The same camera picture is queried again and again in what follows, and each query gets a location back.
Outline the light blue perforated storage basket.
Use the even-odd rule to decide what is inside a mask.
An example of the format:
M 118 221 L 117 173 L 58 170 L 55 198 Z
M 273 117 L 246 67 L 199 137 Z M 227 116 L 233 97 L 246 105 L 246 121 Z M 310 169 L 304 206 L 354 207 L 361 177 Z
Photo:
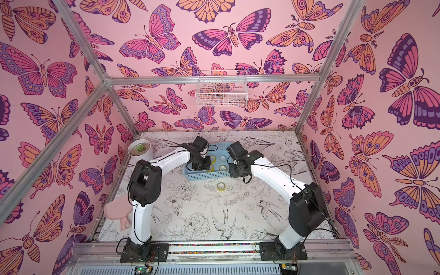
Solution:
M 230 178 L 229 164 L 233 161 L 227 148 L 231 142 L 214 143 L 209 145 L 206 154 L 210 158 L 211 164 L 208 170 L 194 171 L 189 170 L 186 166 L 182 168 L 183 175 L 188 181 L 209 180 L 215 178 Z

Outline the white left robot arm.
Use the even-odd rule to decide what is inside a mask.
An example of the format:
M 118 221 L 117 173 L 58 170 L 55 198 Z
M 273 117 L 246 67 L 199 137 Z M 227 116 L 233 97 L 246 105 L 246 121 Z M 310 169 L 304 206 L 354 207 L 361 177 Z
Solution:
M 211 160 L 205 155 L 209 142 L 196 137 L 191 143 L 182 143 L 174 151 L 153 160 L 139 160 L 128 184 L 128 195 L 132 201 L 133 218 L 130 240 L 136 245 L 151 241 L 150 219 L 152 207 L 162 191 L 162 179 L 171 170 L 191 164 L 195 171 L 206 171 Z

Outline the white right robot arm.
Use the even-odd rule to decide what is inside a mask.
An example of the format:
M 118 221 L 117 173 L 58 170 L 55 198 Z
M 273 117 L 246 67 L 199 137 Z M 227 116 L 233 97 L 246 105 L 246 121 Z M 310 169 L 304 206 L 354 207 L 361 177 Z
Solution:
M 290 165 L 274 165 L 263 153 L 245 150 L 240 142 L 227 148 L 232 162 L 229 172 L 232 178 L 258 178 L 277 191 L 289 203 L 289 225 L 275 239 L 283 252 L 292 250 L 328 219 L 322 189 L 316 183 L 306 184 L 293 177 L 293 170 L 285 173 L 281 168 Z

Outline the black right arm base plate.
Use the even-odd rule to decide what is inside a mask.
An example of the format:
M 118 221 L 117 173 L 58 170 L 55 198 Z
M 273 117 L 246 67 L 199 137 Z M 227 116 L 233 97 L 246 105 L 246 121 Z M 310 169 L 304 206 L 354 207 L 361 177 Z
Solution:
M 260 257 L 262 261 L 300 261 L 307 260 L 308 256 L 302 242 L 287 249 L 278 242 L 260 242 Z

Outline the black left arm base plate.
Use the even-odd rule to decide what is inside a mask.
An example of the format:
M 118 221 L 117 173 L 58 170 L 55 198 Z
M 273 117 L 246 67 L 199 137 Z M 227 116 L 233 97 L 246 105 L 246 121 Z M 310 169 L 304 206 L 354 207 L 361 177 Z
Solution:
M 169 247 L 166 243 L 138 245 L 131 242 L 124 246 L 120 262 L 166 262 Z

